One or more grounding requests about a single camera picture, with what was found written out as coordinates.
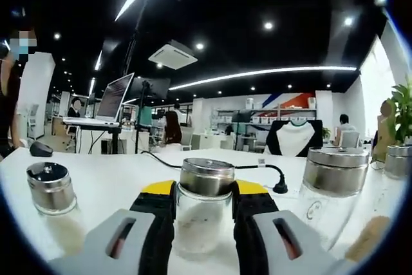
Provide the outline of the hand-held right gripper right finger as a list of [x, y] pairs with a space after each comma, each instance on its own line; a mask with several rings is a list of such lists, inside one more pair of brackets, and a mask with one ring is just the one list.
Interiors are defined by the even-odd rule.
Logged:
[[337, 259], [319, 234], [291, 211], [280, 211], [257, 183], [232, 183], [234, 240], [240, 274], [350, 274], [353, 262]]

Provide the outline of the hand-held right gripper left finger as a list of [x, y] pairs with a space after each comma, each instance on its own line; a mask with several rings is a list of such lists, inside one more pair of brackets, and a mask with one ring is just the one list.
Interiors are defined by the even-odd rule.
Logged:
[[176, 182], [150, 184], [87, 233], [80, 252], [49, 266], [55, 274], [167, 274], [175, 218]]

